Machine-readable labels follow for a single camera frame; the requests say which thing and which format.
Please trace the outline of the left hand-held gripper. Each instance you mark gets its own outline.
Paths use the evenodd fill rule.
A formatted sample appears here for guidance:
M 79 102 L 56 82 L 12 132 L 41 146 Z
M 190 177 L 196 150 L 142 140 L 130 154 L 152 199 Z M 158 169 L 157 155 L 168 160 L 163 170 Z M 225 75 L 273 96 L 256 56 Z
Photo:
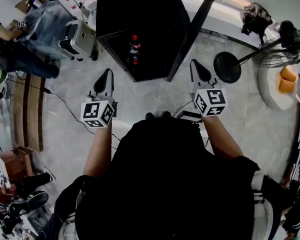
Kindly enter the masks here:
M 90 128 L 107 128 L 112 118 L 117 116 L 117 105 L 113 96 L 114 73 L 104 70 L 93 85 L 97 96 L 87 95 L 81 104 L 80 121 Z

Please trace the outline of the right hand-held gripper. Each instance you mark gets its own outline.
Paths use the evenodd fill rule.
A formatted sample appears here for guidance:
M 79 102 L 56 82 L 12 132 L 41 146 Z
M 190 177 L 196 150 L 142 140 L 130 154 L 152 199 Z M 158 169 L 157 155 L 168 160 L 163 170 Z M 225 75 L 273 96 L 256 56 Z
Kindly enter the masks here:
M 191 81 L 194 85 L 209 83 L 211 72 L 196 59 L 190 62 Z M 203 117 L 218 116 L 228 106 L 228 97 L 224 88 L 194 88 L 194 105 Z

